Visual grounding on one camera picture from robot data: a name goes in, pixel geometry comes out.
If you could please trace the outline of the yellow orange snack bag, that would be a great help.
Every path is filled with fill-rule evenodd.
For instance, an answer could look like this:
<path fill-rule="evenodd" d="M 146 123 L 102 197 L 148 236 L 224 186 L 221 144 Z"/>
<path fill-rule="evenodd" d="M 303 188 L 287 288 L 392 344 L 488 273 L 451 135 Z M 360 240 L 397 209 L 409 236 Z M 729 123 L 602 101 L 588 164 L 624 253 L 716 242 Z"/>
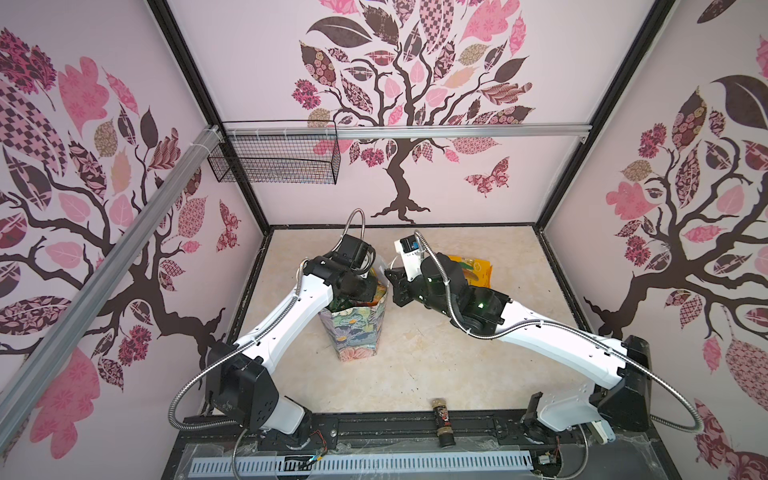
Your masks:
<path fill-rule="evenodd" d="M 490 288 L 493 266 L 487 260 L 472 259 L 450 255 L 449 259 L 458 263 L 463 271 L 464 277 L 471 286 Z"/>

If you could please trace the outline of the floral paper bag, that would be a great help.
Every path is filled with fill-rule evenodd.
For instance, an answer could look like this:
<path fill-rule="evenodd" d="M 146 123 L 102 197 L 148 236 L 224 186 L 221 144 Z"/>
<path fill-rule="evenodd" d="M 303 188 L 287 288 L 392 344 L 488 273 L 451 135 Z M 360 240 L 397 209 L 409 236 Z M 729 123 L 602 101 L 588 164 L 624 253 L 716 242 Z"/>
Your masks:
<path fill-rule="evenodd" d="M 333 300 L 319 313 L 321 323 L 341 362 L 375 356 L 378 349 L 388 286 L 382 270 L 371 269 L 367 279 L 376 280 L 372 301 Z"/>

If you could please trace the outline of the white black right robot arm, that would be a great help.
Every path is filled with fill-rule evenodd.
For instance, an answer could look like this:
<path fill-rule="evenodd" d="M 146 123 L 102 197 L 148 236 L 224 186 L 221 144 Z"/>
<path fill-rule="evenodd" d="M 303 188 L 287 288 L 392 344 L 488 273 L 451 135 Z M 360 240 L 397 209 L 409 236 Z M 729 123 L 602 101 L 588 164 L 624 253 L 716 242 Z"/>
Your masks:
<path fill-rule="evenodd" d="M 547 319 L 496 290 L 468 283 L 462 267 L 443 254 L 419 263 L 389 268 L 393 301 L 403 307 L 413 301 L 444 315 L 456 313 L 451 324 L 478 337 L 497 335 L 503 342 L 524 347 L 586 377 L 569 392 L 532 395 L 524 422 L 531 434 L 561 432 L 592 424 L 644 432 L 650 419 L 650 381 L 642 369 L 650 365 L 648 342 L 636 336 L 624 340 L 572 330 Z"/>

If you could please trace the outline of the small brown black bottle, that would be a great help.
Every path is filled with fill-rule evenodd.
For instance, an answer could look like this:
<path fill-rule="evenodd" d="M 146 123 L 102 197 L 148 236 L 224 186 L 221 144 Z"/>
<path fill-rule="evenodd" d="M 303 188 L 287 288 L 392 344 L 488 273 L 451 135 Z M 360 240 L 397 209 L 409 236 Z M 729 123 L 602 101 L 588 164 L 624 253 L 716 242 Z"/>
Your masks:
<path fill-rule="evenodd" d="M 446 400 L 443 398 L 435 398 L 431 401 L 431 405 L 435 418 L 436 436 L 439 446 L 441 448 L 455 446 L 456 440 Z"/>

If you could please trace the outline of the aluminium rail back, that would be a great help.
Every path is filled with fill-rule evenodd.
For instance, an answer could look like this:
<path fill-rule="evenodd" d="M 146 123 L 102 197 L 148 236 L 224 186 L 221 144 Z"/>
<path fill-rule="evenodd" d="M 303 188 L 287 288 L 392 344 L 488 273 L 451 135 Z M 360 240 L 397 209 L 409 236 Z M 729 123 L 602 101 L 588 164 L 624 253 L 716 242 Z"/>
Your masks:
<path fill-rule="evenodd" d="M 258 138 L 267 136 L 296 137 L 315 136 L 344 140 L 362 139 L 415 139 L 415 138 L 513 138 L 513 137 L 577 137 L 586 138 L 592 127 L 588 124 L 512 124 L 512 125 L 443 125 L 443 126 L 322 126 L 307 127 L 292 124 L 256 122 L 224 125 L 232 137 L 247 135 Z"/>

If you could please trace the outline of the aluminium rail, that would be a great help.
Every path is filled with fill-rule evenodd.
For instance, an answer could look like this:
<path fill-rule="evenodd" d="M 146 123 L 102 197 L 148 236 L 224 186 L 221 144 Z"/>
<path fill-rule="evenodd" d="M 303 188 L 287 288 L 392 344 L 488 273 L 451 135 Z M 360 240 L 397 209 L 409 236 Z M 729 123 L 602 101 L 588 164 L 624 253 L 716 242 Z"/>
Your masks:
<path fill-rule="evenodd" d="M 512 124 L 512 125 L 443 125 L 443 126 L 322 126 L 307 127 L 292 124 L 256 122 L 224 125 L 232 137 L 247 135 L 258 138 L 267 136 L 296 137 L 315 136 L 344 140 L 362 139 L 415 139 L 415 138 L 513 138 L 513 137 L 577 137 L 586 138 L 592 127 L 588 124 Z"/>
<path fill-rule="evenodd" d="M 63 317 L 46 333 L 1 393 L 1 446 L 5 448 L 20 429 L 39 398 L 60 372 L 85 331 L 126 275 L 142 247 L 157 230 L 163 216 L 210 152 L 222 141 L 223 129 L 205 127 L 150 198 L 137 219 L 77 293 Z"/>

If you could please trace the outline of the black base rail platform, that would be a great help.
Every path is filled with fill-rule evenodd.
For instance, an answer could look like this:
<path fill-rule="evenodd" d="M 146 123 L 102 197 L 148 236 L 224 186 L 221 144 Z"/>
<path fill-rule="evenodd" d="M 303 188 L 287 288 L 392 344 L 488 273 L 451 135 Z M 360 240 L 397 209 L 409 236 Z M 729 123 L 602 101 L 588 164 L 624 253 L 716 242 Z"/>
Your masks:
<path fill-rule="evenodd" d="M 534 469 L 529 472 L 469 472 L 422 474 L 365 474 L 360 476 L 289 476 L 241 478 L 233 467 L 231 478 L 217 479 L 678 479 L 660 436 L 619 430 L 614 440 L 601 444 L 588 427 L 571 427 L 541 443 L 526 438 L 520 410 L 450 410 L 456 445 L 441 448 L 432 411 L 384 413 L 320 413 L 311 420 L 309 439 L 295 447 L 286 435 L 246 433 L 239 426 L 217 427 L 178 435 L 162 473 L 164 479 L 189 479 L 196 458 L 236 460 L 251 456 L 526 451 Z"/>

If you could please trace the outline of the aluminium rail left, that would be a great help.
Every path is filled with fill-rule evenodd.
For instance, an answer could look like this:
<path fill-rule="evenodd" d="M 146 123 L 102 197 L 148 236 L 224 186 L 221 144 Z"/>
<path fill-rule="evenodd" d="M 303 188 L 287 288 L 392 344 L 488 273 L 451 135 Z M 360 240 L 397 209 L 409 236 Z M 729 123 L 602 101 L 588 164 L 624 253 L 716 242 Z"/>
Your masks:
<path fill-rule="evenodd" d="M 85 331 L 126 275 L 142 247 L 157 230 L 163 216 L 210 152 L 222 141 L 223 129 L 205 127 L 150 198 L 137 219 L 77 293 L 63 317 L 46 333 L 1 393 L 1 446 L 5 448 L 20 429 L 39 398 L 60 372 Z"/>

